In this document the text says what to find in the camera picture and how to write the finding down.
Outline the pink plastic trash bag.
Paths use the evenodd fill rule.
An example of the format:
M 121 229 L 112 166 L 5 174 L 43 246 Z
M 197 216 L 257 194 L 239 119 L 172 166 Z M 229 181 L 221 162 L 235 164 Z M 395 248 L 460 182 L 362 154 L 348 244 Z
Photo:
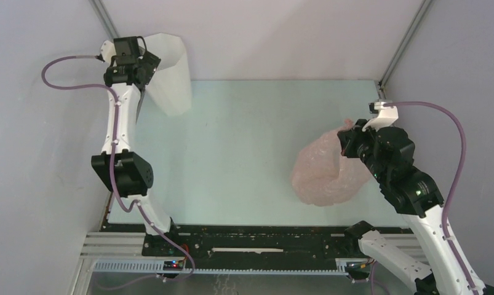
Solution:
M 294 193 L 307 205 L 327 207 L 353 199 L 370 181 L 371 174 L 359 159 L 342 156 L 338 132 L 348 131 L 354 122 L 325 132 L 304 147 L 290 175 Z

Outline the white trash bin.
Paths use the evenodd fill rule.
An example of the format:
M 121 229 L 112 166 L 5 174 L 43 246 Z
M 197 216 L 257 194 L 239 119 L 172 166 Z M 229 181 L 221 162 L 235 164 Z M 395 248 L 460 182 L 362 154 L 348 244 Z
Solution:
M 145 37 L 148 51 L 160 58 L 145 90 L 167 116 L 179 116 L 192 107 L 188 54 L 181 37 L 158 33 Z

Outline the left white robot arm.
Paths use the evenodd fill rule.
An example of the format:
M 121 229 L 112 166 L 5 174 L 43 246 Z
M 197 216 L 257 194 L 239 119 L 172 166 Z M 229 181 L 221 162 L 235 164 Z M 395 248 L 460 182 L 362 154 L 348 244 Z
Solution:
M 154 172 L 134 149 L 135 127 L 146 86 L 161 60 L 141 36 L 105 42 L 100 59 L 108 64 L 103 86 L 108 92 L 108 125 L 101 152 L 91 165 L 125 213 L 137 212 L 149 235 L 160 235 L 156 247 L 166 256 L 178 253 L 180 239 L 169 233 L 172 218 L 153 200 Z

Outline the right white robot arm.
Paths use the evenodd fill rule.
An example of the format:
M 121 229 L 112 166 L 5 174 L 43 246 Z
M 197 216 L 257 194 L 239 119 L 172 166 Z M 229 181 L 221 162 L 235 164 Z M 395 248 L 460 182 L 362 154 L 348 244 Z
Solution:
M 471 269 L 455 237 L 446 237 L 444 199 L 436 182 L 413 164 L 415 144 L 405 130 L 365 128 L 359 119 L 339 131 L 341 154 L 359 159 L 418 240 L 427 264 L 390 244 L 366 221 L 345 230 L 343 247 L 352 257 L 372 258 L 399 278 L 414 294 L 494 294 Z

